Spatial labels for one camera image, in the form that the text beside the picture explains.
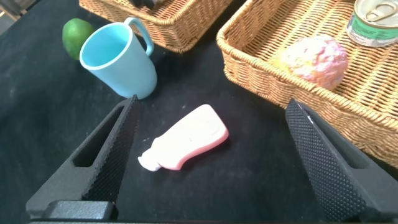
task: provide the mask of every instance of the lime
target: lime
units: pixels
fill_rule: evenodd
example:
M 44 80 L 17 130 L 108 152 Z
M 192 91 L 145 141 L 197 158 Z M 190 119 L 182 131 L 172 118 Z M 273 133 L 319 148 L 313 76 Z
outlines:
M 94 32 L 94 27 L 81 19 L 69 20 L 62 29 L 62 43 L 68 54 L 79 60 L 81 46 L 86 39 Z

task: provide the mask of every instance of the wicker basket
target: wicker basket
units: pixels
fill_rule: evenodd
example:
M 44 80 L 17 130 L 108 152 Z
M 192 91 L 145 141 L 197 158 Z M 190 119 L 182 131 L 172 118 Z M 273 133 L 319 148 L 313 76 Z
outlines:
M 229 80 L 286 108 L 295 98 L 313 108 L 365 152 L 398 168 L 398 44 L 352 42 L 346 25 L 354 0 L 248 0 L 223 26 L 217 43 Z M 346 50 L 349 68 L 334 91 L 270 64 L 301 37 L 328 34 Z
M 190 50 L 232 0 L 166 0 L 150 10 L 128 0 L 80 0 L 80 6 L 112 22 L 139 17 L 152 40 L 173 52 Z

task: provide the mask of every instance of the can pull tab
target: can pull tab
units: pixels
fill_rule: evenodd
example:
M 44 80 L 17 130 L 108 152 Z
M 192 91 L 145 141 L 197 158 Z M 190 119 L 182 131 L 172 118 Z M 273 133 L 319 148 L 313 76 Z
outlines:
M 389 6 L 389 11 L 388 12 L 381 12 L 378 10 L 382 6 Z M 394 15 L 396 12 L 398 12 L 398 5 L 394 2 L 382 2 L 378 4 L 372 11 L 368 12 L 366 14 L 366 20 L 369 22 L 377 22 L 381 19 L 385 19 L 387 17 L 390 17 Z

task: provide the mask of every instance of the metal can label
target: metal can label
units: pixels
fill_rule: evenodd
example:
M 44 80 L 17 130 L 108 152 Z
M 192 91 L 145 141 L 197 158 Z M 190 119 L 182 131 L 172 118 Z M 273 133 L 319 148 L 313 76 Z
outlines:
M 398 28 L 380 29 L 369 26 L 355 12 L 348 22 L 347 34 L 353 41 L 368 47 L 383 47 L 398 41 Z

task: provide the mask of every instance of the light blue mug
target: light blue mug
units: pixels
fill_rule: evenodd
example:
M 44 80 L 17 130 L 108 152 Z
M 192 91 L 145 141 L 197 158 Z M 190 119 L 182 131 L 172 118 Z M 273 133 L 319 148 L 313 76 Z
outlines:
M 130 25 L 142 34 L 146 51 L 142 48 Z M 147 97 L 156 86 L 157 76 L 149 56 L 154 43 L 138 18 L 114 22 L 99 28 L 83 44 L 80 63 L 105 82 L 117 94 L 139 99 Z

